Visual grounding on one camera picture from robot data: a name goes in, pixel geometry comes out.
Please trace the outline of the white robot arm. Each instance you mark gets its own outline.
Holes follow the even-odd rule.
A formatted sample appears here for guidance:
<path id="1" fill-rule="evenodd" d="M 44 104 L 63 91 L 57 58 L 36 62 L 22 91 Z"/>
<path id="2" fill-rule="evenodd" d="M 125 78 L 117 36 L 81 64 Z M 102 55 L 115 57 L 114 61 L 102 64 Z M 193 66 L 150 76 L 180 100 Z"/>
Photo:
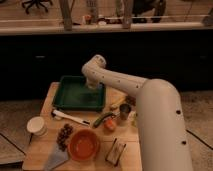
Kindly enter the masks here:
<path id="1" fill-rule="evenodd" d="M 170 82 L 107 70 L 101 55 L 81 72 L 90 88 L 102 83 L 135 98 L 142 171 L 193 171 L 180 94 Z"/>

